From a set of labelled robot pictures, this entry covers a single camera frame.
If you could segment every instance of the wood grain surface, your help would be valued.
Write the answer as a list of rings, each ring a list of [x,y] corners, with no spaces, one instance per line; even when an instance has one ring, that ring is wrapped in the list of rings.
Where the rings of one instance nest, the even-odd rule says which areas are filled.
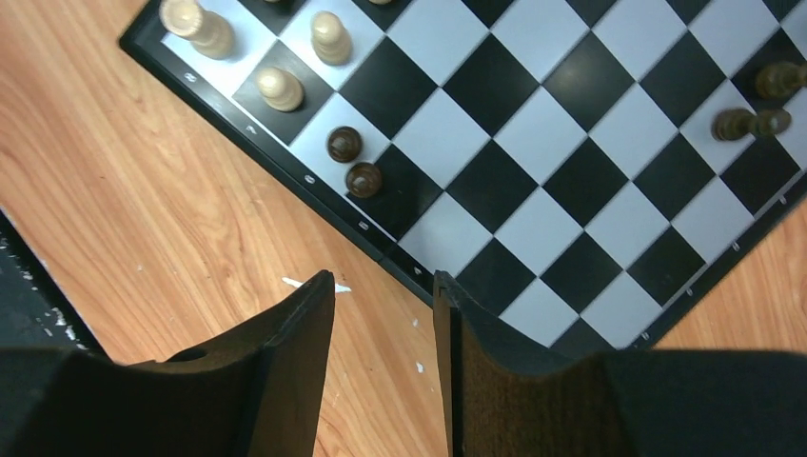
[[[121,363],[334,271],[316,455],[444,455],[430,309],[117,48],[141,6],[0,3],[3,210]],[[805,252],[802,206],[660,345],[807,350]]]

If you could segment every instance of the dark pawn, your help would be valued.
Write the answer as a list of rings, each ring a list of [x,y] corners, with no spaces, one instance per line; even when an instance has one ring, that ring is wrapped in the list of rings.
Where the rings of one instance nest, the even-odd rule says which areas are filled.
[[[373,164],[362,162],[353,166],[344,179],[347,191],[359,198],[369,198],[381,189],[381,171]]]
[[[362,136],[352,127],[339,127],[330,132],[326,146],[331,159],[352,162],[362,152]]]
[[[757,93],[762,98],[787,98],[807,86],[807,64],[779,62],[757,75]]]
[[[767,109],[756,115],[744,108],[727,109],[715,118],[712,136],[719,141],[737,141],[749,133],[765,138],[787,130],[791,120],[784,109]]]

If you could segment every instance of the chessboard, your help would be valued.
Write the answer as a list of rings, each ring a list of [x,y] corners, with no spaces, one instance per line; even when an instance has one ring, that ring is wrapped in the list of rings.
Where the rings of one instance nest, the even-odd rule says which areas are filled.
[[[654,344],[807,193],[807,90],[756,85],[804,64],[807,1],[199,6],[231,26],[228,57],[168,32],[159,0],[121,47],[426,303],[445,270],[571,357]],[[324,10],[351,40],[341,65],[312,48]],[[267,104],[268,68],[299,107]],[[727,109],[792,125],[718,141]],[[328,153],[340,127],[352,162]],[[360,163],[381,174],[369,196],[348,191]]]

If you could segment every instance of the white chess piece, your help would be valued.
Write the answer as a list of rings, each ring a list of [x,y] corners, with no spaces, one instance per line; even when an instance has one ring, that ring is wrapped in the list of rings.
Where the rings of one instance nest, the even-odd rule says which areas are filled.
[[[221,60],[232,53],[232,26],[224,17],[200,7],[197,0],[163,0],[160,20],[166,30],[188,40],[202,55]]]
[[[311,47],[323,62],[341,65],[350,58],[353,44],[339,17],[330,11],[320,11],[311,20]]]
[[[274,67],[258,72],[258,91],[278,111],[294,111],[303,103],[303,85],[293,74]]]

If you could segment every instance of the pawn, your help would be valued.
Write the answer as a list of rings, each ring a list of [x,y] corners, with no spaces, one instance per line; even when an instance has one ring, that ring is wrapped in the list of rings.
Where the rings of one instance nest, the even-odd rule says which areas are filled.
[[[373,164],[362,162],[353,166],[344,179],[347,191],[358,198],[369,198],[381,189],[381,171]]]
[[[353,44],[339,17],[320,11],[311,20],[311,47],[326,64],[341,65],[350,57]]]
[[[293,74],[274,67],[258,72],[258,91],[278,111],[294,111],[303,103],[303,85]]]
[[[807,86],[807,64],[779,62],[757,75],[757,93],[762,98],[787,98]]]
[[[204,56],[222,60],[232,54],[232,26],[224,17],[200,7],[197,0],[163,0],[160,21],[166,30],[188,40]]]
[[[753,114],[748,109],[727,109],[712,124],[712,136],[718,141],[737,141],[751,133],[757,138],[778,135],[790,127],[792,118],[784,109],[767,109]]]
[[[337,162],[352,162],[362,152],[362,137],[352,127],[339,127],[328,135],[327,151]]]

